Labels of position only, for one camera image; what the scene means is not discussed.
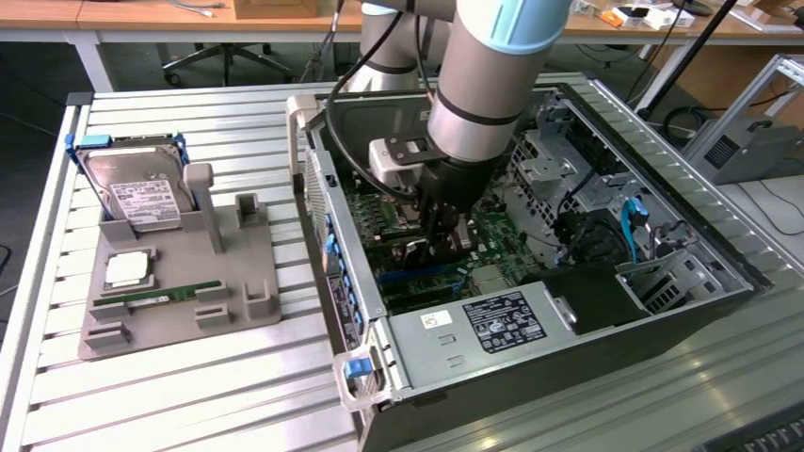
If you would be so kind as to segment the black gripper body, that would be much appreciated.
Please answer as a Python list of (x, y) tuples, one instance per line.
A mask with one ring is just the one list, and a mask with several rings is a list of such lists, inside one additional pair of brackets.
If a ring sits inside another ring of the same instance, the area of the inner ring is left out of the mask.
[(468, 213), (484, 195), (498, 162), (498, 158), (480, 163), (448, 158), (425, 163), (417, 187), (420, 200)]

